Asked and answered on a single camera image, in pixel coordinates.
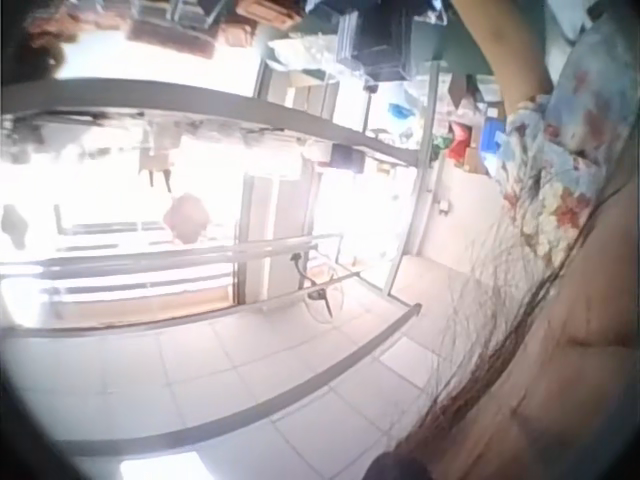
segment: floral dress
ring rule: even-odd
[[[525,243],[548,266],[566,258],[638,113],[635,57],[604,16],[572,50],[552,95],[507,119],[498,181]]]

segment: woman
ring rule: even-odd
[[[436,400],[364,478],[576,478],[576,466],[596,461],[582,449],[598,440],[625,388],[640,384],[638,154],[637,139],[629,140],[638,113],[638,17],[605,5],[554,88],[511,0],[453,3],[509,114],[496,180],[547,270],[471,378]],[[630,412],[626,422],[637,428],[639,418]],[[621,442],[627,434],[615,432]],[[599,473],[591,467],[586,473]]]

